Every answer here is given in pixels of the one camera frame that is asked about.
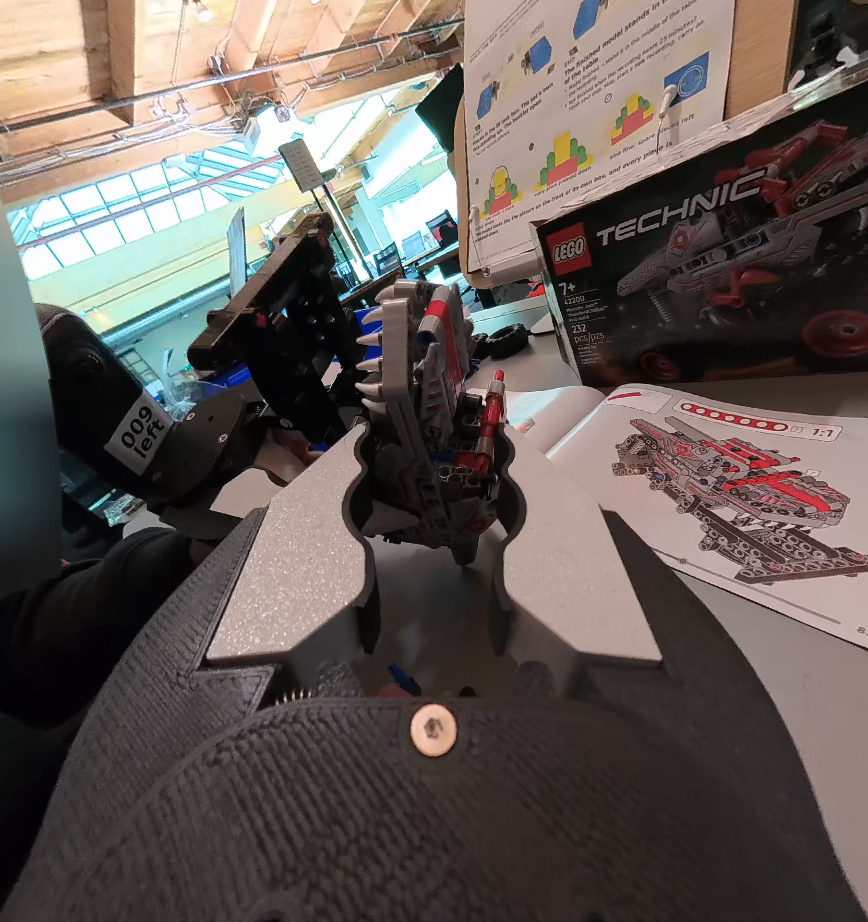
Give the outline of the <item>person's left hand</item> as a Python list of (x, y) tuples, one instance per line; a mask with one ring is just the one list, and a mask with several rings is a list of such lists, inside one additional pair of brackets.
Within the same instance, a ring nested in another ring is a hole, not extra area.
[(299, 430), (288, 430), (276, 426), (270, 432), (273, 442), (294, 457), (303, 467), (310, 467), (325, 453), (324, 449), (312, 447), (310, 440)]

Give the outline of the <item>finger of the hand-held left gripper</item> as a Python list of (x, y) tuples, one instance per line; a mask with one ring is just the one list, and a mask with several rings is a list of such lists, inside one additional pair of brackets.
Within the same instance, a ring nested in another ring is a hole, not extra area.
[[(275, 482), (262, 468), (249, 468), (221, 488), (214, 500), (214, 511), (243, 518), (255, 508), (266, 507), (286, 488), (285, 482)], [(399, 510), (373, 500), (371, 515), (361, 527), (363, 536), (382, 536), (420, 524), (413, 513)]]

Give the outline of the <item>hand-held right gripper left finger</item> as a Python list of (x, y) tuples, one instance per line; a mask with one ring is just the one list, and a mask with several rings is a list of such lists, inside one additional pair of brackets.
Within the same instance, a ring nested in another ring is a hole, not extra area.
[(271, 501), (206, 653), (217, 667), (349, 663), (377, 645), (369, 425)]

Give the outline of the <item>black white toy figure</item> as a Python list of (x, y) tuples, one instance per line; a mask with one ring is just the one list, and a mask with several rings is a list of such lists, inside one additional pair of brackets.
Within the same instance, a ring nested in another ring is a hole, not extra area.
[(841, 32), (834, 17), (815, 20), (808, 27), (807, 39), (807, 49), (790, 77), (788, 91), (858, 61), (855, 41)]

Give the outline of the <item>white instruction booklet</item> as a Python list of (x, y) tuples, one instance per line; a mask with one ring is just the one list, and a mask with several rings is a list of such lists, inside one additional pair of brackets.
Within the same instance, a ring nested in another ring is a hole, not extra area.
[(509, 425), (674, 570), (868, 650), (868, 419), (637, 384), (507, 402)]

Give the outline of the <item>black rubber toy tyre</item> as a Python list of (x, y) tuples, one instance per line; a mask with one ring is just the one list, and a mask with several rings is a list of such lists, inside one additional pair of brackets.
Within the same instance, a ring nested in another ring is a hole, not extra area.
[(522, 352), (529, 344), (530, 331), (523, 324), (498, 329), (492, 334), (477, 333), (472, 339), (471, 359), (500, 362)]

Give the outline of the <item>grey panel on black stand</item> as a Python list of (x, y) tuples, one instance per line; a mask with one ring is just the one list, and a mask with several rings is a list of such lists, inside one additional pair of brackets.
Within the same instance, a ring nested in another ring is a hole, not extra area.
[(289, 143), (280, 144), (277, 150), (301, 192), (313, 193), (316, 189), (322, 190), (325, 197), (323, 199), (324, 208), (334, 221), (336, 234), (340, 238), (340, 242), (345, 244), (345, 249), (348, 250), (350, 256), (359, 260), (359, 265), (363, 268), (368, 279), (373, 279), (373, 271), (336, 201), (329, 185), (330, 180), (319, 169), (305, 140), (301, 137), (294, 139)]

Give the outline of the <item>white standing board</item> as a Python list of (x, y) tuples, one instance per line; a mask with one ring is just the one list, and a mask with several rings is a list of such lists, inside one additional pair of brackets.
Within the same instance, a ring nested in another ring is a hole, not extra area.
[(248, 280), (247, 238), (245, 209), (243, 206), (233, 215), (227, 229), (229, 252), (229, 298), (235, 298)]

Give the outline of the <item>grey black toy brick model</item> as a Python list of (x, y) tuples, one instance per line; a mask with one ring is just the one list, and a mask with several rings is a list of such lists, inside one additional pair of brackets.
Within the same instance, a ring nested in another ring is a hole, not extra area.
[(504, 374), (470, 395), (472, 322), (457, 286), (383, 283), (365, 331), (336, 292), (326, 215), (306, 216), (188, 348), (199, 372), (244, 364), (283, 429), (331, 447), (363, 427), (371, 535), (448, 548), (465, 567), (495, 522)]

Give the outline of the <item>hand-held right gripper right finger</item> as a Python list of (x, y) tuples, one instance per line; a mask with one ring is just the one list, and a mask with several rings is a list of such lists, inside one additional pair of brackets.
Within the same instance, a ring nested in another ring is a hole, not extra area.
[(548, 667), (557, 690), (589, 667), (657, 668), (663, 656), (599, 505), (532, 441), (496, 444), (493, 650)]

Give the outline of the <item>black toy set box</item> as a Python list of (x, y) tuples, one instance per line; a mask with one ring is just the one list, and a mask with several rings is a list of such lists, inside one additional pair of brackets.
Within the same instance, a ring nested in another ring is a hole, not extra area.
[(868, 80), (536, 236), (585, 386), (868, 372)]

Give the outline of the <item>clear plastic bag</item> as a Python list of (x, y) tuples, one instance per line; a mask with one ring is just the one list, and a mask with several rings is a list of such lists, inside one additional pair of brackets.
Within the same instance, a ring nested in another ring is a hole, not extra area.
[(183, 421), (193, 409), (209, 396), (207, 383), (202, 382), (187, 370), (173, 373), (170, 362), (173, 349), (162, 352), (159, 381), (161, 387), (158, 402), (174, 421)]

